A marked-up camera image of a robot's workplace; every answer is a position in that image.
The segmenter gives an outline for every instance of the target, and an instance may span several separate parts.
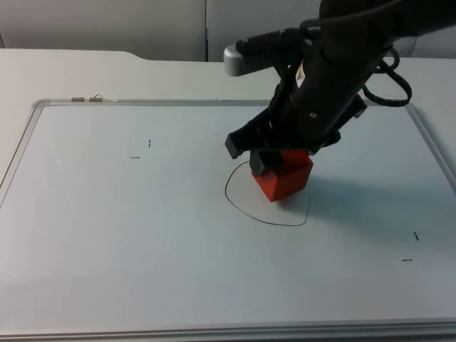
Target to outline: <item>white table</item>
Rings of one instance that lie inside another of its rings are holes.
[[[219,63],[143,61],[127,53],[6,50],[0,51],[0,61],[4,70],[0,78],[2,172],[19,141],[31,104],[41,98],[89,97],[100,92],[110,99],[267,99],[278,81],[273,71],[230,78]],[[408,59],[399,71],[413,85],[414,103],[425,112],[431,133],[454,166],[452,127],[456,115],[449,109],[456,100],[445,89],[456,73],[451,70],[453,63]],[[160,83],[165,76],[167,80]],[[383,96],[402,96],[389,82],[376,77],[370,88]]]

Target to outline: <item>whiteboard frame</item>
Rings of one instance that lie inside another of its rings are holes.
[[[48,106],[64,105],[138,105],[138,106],[267,106],[267,100],[119,100],[113,101],[69,101],[69,100],[39,100],[32,106],[29,119],[27,120],[24,133],[9,163],[8,169],[0,183],[0,206],[4,201],[9,185],[14,178],[22,155],[27,147],[36,123],[42,110]],[[442,153],[433,141],[431,134],[420,119],[418,109],[409,104],[406,110],[417,126],[420,134],[430,148],[434,158],[448,179],[456,194],[456,176],[450,169]],[[407,338],[410,336],[425,337],[447,336],[456,338],[456,318],[436,320],[392,320],[373,321],[362,323],[357,321],[337,323],[293,323],[287,325],[264,324],[263,326],[192,326],[179,327],[178,329],[162,329],[154,331],[119,331],[119,332],[85,332],[85,333],[29,333],[29,334],[5,334],[0,331],[2,340],[27,340],[40,341],[72,339],[76,341],[89,341],[104,338],[146,338],[156,341],[258,341],[265,339],[289,340],[291,338],[363,338],[379,337],[382,339]]]

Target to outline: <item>whiteboard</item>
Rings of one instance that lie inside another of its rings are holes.
[[[456,317],[455,194],[407,112],[350,122],[285,203],[240,167],[228,195],[284,227],[224,193],[261,110],[45,107],[0,207],[0,332]]]

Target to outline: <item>white wall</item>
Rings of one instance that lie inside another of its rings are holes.
[[[0,0],[0,33],[7,48],[203,61],[204,7],[204,0]]]

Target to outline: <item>white surface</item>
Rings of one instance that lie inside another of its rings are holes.
[[[456,58],[456,28],[447,28],[418,38],[412,57]]]
[[[0,331],[455,317],[455,195],[405,111],[315,156],[291,228],[224,197],[220,137],[259,110],[46,108],[0,208]]]
[[[223,61],[223,50],[239,39],[318,18],[320,0],[207,0],[207,44],[209,61]],[[399,54],[410,57],[414,38],[395,44]]]
[[[0,0],[7,48],[127,51],[205,60],[205,0]]]

